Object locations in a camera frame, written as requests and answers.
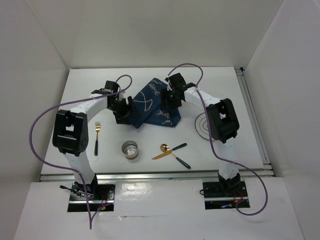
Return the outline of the aluminium rail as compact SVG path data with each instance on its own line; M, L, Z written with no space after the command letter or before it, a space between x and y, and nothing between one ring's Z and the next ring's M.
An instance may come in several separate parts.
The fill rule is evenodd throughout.
M270 162L270 158L267 152L267 148L265 145L265 141L262 136L262 132L258 123L257 115L253 106L252 98L250 96L250 92L245 80L244 71L245 69L243 67L235 67L235 74L241 89L241 93L244 99L244 103L248 112L248 116L250 119L250 123L253 129L253 133L257 142L257 146L259 149L259 153L262 158L262 163L264 166L270 166L271 170L273 170L272 164Z
M177 172L151 172L151 173L97 173L98 181L117 181L117 180L182 180L182 179L211 179L218 177L217 170L206 171L177 171ZM73 174L42 174L40 182L63 182L73 181Z

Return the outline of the aluminium front rail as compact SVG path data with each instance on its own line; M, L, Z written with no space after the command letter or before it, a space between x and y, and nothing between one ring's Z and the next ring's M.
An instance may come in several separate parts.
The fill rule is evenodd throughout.
M218 177L217 170L206 171L177 171L177 172L151 172L151 173L97 173L98 181L117 181L117 180L182 180L182 179L211 179ZM63 182L73 181L73 174L42 174L40 182Z

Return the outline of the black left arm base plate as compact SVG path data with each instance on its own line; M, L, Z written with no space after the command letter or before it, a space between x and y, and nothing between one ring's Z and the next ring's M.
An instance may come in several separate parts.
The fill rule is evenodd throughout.
M95 194L88 194L88 202L90 204L106 204L113 203L115 198L115 183L99 184L96 188ZM75 184L71 187L72 192L70 193L69 202L72 204L85 204L86 197L83 190L78 190Z

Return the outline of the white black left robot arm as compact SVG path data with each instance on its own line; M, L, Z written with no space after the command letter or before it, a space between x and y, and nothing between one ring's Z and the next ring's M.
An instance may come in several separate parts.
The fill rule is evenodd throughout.
M94 199L99 193L97 175L86 153L89 143L88 123L105 109L112 111L116 123L122 125L128 125L127 117L137 111L133 98L124 97L120 85L108 80L103 88L92 91L87 100L70 110L60 109L55 116L53 146L75 170L75 189L88 200Z

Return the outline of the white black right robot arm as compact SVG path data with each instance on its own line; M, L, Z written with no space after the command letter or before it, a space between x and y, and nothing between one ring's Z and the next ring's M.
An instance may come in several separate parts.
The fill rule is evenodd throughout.
M223 196L230 196L241 181L234 150L240 124L232 101L213 97L194 86L165 88L160 91L160 97L161 107L165 110L181 107L182 101L204 109L213 154L220 160L218 190Z

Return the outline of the clear glass cup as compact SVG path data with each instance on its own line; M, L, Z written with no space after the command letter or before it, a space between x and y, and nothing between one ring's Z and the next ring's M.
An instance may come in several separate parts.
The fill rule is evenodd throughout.
M134 160L139 155L139 147L135 141L128 140L121 146L121 151L124 157L128 160Z

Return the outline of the blue cloth with gold script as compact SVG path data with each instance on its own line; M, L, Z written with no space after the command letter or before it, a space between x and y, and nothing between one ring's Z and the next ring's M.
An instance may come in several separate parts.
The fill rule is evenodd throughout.
M142 124L174 128L181 120L177 108L161 109L161 90L167 84L153 78L133 98L135 112L127 117L128 122L138 129Z

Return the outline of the aluminium right side rail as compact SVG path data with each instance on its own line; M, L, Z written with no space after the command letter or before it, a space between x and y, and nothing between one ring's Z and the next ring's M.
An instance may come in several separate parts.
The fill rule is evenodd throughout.
M244 103L248 112L248 116L250 119L250 123L253 129L253 133L257 142L257 146L259 149L259 153L262 158L262 163L264 166L270 166L271 170L273 170L272 164L270 162L270 158L267 152L267 148L265 145L265 141L262 136L262 132L258 123L257 115L253 106L252 98L250 96L250 92L245 80L244 71L245 69L243 67L235 67L235 74L241 89L241 93L244 99Z

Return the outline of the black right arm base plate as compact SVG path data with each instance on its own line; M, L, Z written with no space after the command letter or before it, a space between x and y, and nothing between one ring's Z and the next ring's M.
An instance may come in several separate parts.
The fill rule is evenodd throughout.
M247 187L244 181L241 181L237 186L230 189L225 189L218 182L203 182L202 190L199 191L205 198L244 198L248 197Z

